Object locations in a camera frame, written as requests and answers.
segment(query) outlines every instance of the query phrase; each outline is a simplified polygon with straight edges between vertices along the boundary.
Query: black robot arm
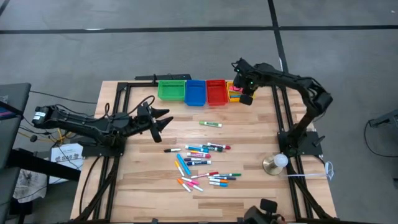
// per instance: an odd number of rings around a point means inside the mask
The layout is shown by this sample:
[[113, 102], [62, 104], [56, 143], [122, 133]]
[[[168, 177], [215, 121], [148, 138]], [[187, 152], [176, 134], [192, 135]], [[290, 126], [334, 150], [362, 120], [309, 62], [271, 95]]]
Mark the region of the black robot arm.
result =
[[333, 98], [314, 78], [300, 77], [276, 70], [267, 63], [251, 66], [245, 59], [239, 59], [232, 63], [237, 73], [234, 79], [234, 86], [243, 89], [239, 102], [251, 105], [253, 93], [266, 85], [286, 86], [297, 90], [303, 99], [307, 112], [304, 117], [294, 124], [287, 136], [289, 145], [298, 148], [307, 130], [307, 126], [314, 118], [326, 111]]
[[150, 130], [155, 142], [161, 142], [160, 132], [173, 120], [173, 117], [157, 121], [169, 110], [157, 110], [144, 102], [137, 107], [137, 116], [116, 113], [101, 118], [91, 118], [60, 109], [57, 105], [38, 106], [32, 120], [35, 128], [60, 128], [81, 136], [92, 138], [97, 144], [119, 147], [123, 139]]

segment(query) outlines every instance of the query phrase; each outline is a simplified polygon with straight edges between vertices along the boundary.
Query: wooden table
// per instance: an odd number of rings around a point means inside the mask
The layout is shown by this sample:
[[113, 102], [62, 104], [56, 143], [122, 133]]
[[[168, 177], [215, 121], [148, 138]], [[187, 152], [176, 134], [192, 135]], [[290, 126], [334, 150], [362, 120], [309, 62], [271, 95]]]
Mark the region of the wooden table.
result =
[[[106, 103], [113, 107], [117, 83], [103, 82], [96, 108], [97, 117], [103, 115]], [[305, 107], [297, 91], [288, 89], [287, 92], [292, 116], [294, 122], [297, 122], [304, 115]], [[133, 88], [128, 110], [148, 95], [157, 96], [157, 88]], [[278, 124], [271, 88], [260, 88], [256, 95], [257, 98], [251, 106], [228, 103], [225, 106], [192, 107], [181, 101], [162, 101], [156, 98], [153, 107], [170, 109], [168, 115], [173, 116], [174, 120], [163, 130], [161, 143], [155, 143], [149, 131], [127, 140], [119, 165], [111, 221], [150, 222], [152, 218], [158, 218], [160, 222], [235, 222], [236, 217], [243, 217], [249, 207], [259, 206], [262, 198], [275, 200], [278, 203], [278, 213], [287, 220], [294, 220], [289, 184], [284, 176], [286, 172], [271, 176], [262, 168], [262, 160], [266, 156], [279, 152], [276, 137]], [[216, 121], [222, 123], [223, 127], [201, 126], [201, 120]], [[180, 172], [174, 164], [176, 153], [164, 153], [163, 150], [179, 147], [182, 148], [181, 155], [185, 157], [186, 144], [207, 142], [229, 144], [232, 149], [211, 153], [212, 165], [191, 167], [192, 175], [217, 170], [220, 173], [242, 173], [242, 176], [231, 181], [228, 188], [209, 185], [208, 179], [202, 177], [198, 180], [204, 192], [193, 190], [188, 193], [177, 182]], [[94, 159], [89, 158], [84, 162], [71, 218], [78, 216], [81, 190]], [[302, 156], [302, 160], [305, 173], [324, 172], [320, 161], [313, 156]], [[102, 159], [95, 165], [89, 177], [83, 208], [96, 193], [101, 166]], [[335, 217], [327, 179], [309, 177], [307, 185], [318, 203]], [[305, 217], [305, 207], [299, 190], [298, 197], [302, 217]], [[106, 192], [102, 199], [100, 217], [104, 217], [107, 198]]]

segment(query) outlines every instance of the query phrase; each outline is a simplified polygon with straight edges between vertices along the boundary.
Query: gray floor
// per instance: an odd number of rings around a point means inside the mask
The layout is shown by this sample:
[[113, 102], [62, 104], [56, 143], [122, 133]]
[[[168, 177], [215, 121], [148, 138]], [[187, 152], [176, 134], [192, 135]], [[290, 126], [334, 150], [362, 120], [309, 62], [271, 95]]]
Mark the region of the gray floor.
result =
[[[275, 8], [281, 26], [398, 24], [395, 0], [278, 0]], [[6, 30], [237, 25], [270, 26], [267, 1], [11, 0], [0, 17], [0, 29]], [[335, 99], [315, 126], [326, 135], [323, 150], [335, 167], [330, 186], [338, 216], [396, 223], [392, 176], [398, 174], [398, 159], [371, 154], [363, 128], [367, 120], [398, 108], [398, 30], [281, 34], [290, 72], [316, 78]], [[86, 101], [96, 101], [103, 80], [153, 73], [233, 78], [230, 63], [240, 57], [279, 68], [272, 31], [0, 35], [0, 49], [1, 83], [31, 82], [33, 90]], [[31, 94], [25, 115], [30, 118], [36, 105], [54, 103], [87, 113], [95, 108]], [[396, 134], [388, 126], [368, 129], [371, 147], [383, 154], [398, 154]], [[44, 151], [50, 145], [18, 137], [16, 147]], [[27, 220], [68, 220], [75, 190], [72, 182], [54, 186]]]

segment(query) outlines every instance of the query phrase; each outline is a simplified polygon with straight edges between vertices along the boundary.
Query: newspaper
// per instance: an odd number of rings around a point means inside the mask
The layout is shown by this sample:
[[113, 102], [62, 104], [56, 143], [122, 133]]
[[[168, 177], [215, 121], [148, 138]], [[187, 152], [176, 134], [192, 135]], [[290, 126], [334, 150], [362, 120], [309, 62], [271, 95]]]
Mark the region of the newspaper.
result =
[[[51, 162], [56, 162], [61, 165], [81, 170], [83, 167], [83, 158], [81, 152], [83, 146], [74, 144], [64, 144], [60, 147], [54, 147], [51, 150]], [[50, 177], [50, 184], [59, 184], [67, 181], [58, 177]]]

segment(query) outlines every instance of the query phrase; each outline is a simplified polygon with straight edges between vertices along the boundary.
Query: marker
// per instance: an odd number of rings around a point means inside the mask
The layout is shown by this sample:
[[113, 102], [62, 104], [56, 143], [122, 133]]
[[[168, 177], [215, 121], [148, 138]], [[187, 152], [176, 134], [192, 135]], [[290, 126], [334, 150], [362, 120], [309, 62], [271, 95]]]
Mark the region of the marker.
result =
[[217, 186], [222, 186], [222, 187], [228, 187], [228, 184], [224, 183], [219, 183], [219, 182], [209, 182], [211, 185], [217, 185]]
[[187, 175], [191, 175], [191, 171], [188, 169], [187, 165], [184, 163], [184, 160], [182, 159], [180, 154], [177, 154], [177, 159], [178, 159], [178, 161], [180, 161], [180, 164], [184, 168]]
[[187, 152], [187, 156], [189, 156], [189, 157], [206, 158], [206, 159], [209, 159], [211, 157], [210, 154], [193, 153], [193, 152]]
[[216, 175], [213, 175], [213, 176], [215, 176], [215, 177], [239, 177], [241, 175], [242, 174], [216, 174]]
[[210, 181], [212, 181], [212, 182], [220, 182], [220, 183], [228, 183], [228, 180], [220, 180], [220, 179], [214, 179], [214, 178], [210, 178]]
[[181, 167], [180, 167], [180, 164], [178, 164], [177, 161], [174, 161], [174, 163], [175, 163], [175, 166], [176, 166], [176, 167], [178, 168], [178, 170], [180, 171], [181, 176], [184, 176], [184, 172], [182, 172], [182, 169], [181, 169]]
[[191, 189], [189, 189], [189, 188], [184, 184], [184, 182], [182, 182], [181, 179], [177, 179], [177, 181], [178, 181], [178, 183], [180, 183], [180, 184], [182, 185], [182, 187], [185, 188], [185, 190], [187, 190], [188, 192], [191, 192]]
[[210, 173], [207, 173], [207, 174], [201, 174], [201, 175], [191, 176], [191, 179], [195, 179], [195, 178], [198, 178], [198, 177], [206, 177], [206, 176], [215, 175], [215, 174], [218, 174], [218, 172], [216, 171], [216, 172], [210, 172]]
[[199, 190], [199, 191], [203, 191], [203, 189], [201, 189], [200, 187], [198, 187], [198, 186], [196, 186], [195, 184], [193, 184], [193, 183], [191, 183], [191, 182], [187, 182], [187, 184], [189, 185], [189, 186], [191, 186], [191, 187], [193, 187], [194, 189], [197, 189], [197, 190]]
[[210, 165], [211, 161], [192, 161], [192, 162], [187, 162], [188, 166], [195, 166], [195, 165]]
[[200, 147], [195, 147], [195, 146], [185, 146], [185, 149], [199, 151], [199, 152], [209, 152], [208, 149], [202, 149]]
[[177, 152], [181, 151], [181, 149], [165, 149], [164, 152]]
[[195, 180], [191, 180], [191, 179], [188, 179], [188, 178], [186, 178], [186, 177], [181, 177], [181, 179], [183, 179], [183, 180], [185, 180], [185, 181], [188, 181], [188, 182], [191, 182], [191, 183], [193, 183], [193, 184], [195, 184], [195, 185], [199, 185], [199, 182], [197, 182], [197, 181], [195, 181]]
[[201, 161], [199, 158], [184, 158], [184, 161]]
[[222, 152], [223, 151], [222, 147], [213, 147], [213, 146], [207, 146], [207, 145], [199, 145], [199, 147], [201, 147], [203, 149], [217, 151], [217, 152]]
[[236, 180], [236, 177], [209, 177], [209, 178], [220, 179], [220, 180]]
[[191, 150], [191, 153], [202, 153], [202, 154], [209, 154], [208, 152], [199, 152], [199, 151], [195, 151], [195, 150]]
[[213, 144], [213, 143], [210, 143], [210, 142], [208, 142], [207, 145], [208, 145], [208, 146], [213, 146], [213, 147], [222, 147], [223, 149], [231, 149], [231, 146]]
[[223, 125], [220, 123], [216, 123], [216, 122], [209, 122], [209, 121], [199, 121], [199, 124], [201, 125], [206, 125], [206, 126], [211, 126], [211, 127], [216, 127], [216, 128], [220, 128]]

